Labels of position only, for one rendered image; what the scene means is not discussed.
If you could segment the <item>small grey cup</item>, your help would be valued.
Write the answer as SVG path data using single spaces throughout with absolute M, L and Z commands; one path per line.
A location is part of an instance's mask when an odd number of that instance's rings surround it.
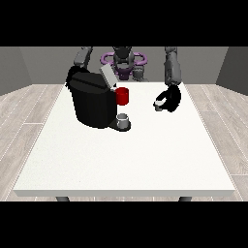
M 129 125 L 129 117 L 126 113 L 119 113 L 116 116 L 117 127 L 120 129 L 125 129 Z

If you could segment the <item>black coffee machine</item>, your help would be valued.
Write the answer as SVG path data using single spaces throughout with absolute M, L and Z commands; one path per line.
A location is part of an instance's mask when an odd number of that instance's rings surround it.
M 83 86 L 68 87 L 72 93 L 77 120 L 91 128 L 112 128 L 119 132 L 131 129 L 131 122 L 125 129 L 117 127 L 116 89 L 108 88 L 101 74 L 89 73 L 83 80 Z

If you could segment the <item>pale grey machine lid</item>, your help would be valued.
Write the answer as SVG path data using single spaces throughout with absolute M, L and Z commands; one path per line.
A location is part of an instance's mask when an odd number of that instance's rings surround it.
M 99 71 L 102 74 L 102 76 L 104 77 L 109 88 L 112 88 L 118 82 L 118 79 L 115 76 L 110 64 L 106 64 L 106 65 L 102 66 L 99 69 Z

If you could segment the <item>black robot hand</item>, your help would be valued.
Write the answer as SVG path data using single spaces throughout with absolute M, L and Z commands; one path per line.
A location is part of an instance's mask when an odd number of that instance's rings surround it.
M 168 112 L 174 112 L 180 104 L 181 92 L 177 85 L 170 85 L 166 91 L 163 91 L 155 101 L 163 101 L 161 109 L 166 109 Z
M 72 66 L 66 78 L 66 86 L 81 88 L 83 86 L 83 80 L 87 74 L 89 74 L 89 71 L 84 67 Z

